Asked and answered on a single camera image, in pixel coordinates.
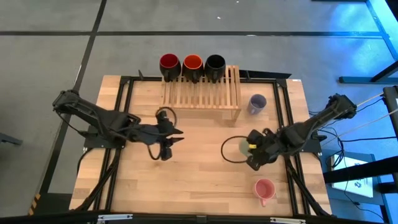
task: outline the mug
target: mug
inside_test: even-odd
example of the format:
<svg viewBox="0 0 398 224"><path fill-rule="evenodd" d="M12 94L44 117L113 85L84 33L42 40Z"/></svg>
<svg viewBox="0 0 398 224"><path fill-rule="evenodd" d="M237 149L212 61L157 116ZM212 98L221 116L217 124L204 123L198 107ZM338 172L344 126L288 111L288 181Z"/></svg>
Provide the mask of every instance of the mug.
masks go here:
<svg viewBox="0 0 398 224"><path fill-rule="evenodd" d="M199 55L188 55L182 65L182 75L193 83L198 83L204 74L203 62Z"/></svg>
<svg viewBox="0 0 398 224"><path fill-rule="evenodd" d="M163 55L160 58L159 67L165 82L176 79L181 73L180 60L174 54Z"/></svg>
<svg viewBox="0 0 398 224"><path fill-rule="evenodd" d="M255 94L250 97L248 104L248 112L250 114L258 114L266 107L267 100L263 95Z"/></svg>
<svg viewBox="0 0 398 224"><path fill-rule="evenodd" d="M260 199L261 206L265 207L267 200L275 195L275 185L269 179L259 179L254 184L253 193Z"/></svg>
<svg viewBox="0 0 398 224"><path fill-rule="evenodd" d="M206 76L211 82L216 83L225 75L225 59L220 55L210 55L205 64Z"/></svg>

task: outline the wooden table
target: wooden table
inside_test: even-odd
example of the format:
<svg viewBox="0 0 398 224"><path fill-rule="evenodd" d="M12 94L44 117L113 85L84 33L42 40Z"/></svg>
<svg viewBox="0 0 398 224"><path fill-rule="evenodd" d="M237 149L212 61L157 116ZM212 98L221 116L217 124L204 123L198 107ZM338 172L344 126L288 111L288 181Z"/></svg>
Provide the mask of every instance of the wooden table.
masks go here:
<svg viewBox="0 0 398 224"><path fill-rule="evenodd" d="M120 76L104 76L96 104L114 109ZM308 119L307 102L300 80L287 80L294 121ZM237 121L231 123L230 114L211 111L176 111L177 128L185 137L173 147L173 157L153 161L142 143L128 142L122 150L114 190L112 211L139 213L189 213L207 215L278 215L291 216L287 176L283 158L253 171L247 164L231 164L220 154L221 143L230 136L248 135L252 129L278 127L274 92L271 84L242 83L242 107L255 93L267 98L267 106L260 114L250 116L242 110ZM139 116L142 123L155 124L159 108L161 82L135 81L129 112ZM281 104L284 105L280 91ZM287 116L283 108L284 121ZM234 139L225 145L225 155L231 160L242 160ZM157 145L152 151L157 153ZM94 149L81 162L70 208L79 206L96 185L100 176L104 149ZM301 153L305 183L323 209L331 212L318 159L311 153ZM265 208L252 194L257 179L274 181L276 195ZM108 186L103 191L100 208L104 208ZM298 209L303 213L299 189L295 188Z"/></svg>

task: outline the pink mug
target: pink mug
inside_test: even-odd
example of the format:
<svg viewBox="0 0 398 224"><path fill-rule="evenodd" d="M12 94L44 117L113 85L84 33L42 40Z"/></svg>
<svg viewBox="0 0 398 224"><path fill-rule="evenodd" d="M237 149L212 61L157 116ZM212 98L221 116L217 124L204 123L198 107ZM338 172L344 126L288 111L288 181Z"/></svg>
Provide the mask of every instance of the pink mug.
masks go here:
<svg viewBox="0 0 398 224"><path fill-rule="evenodd" d="M261 206L266 206L267 199L275 195L275 185L269 179L259 179L254 184L254 195L260 199Z"/></svg>

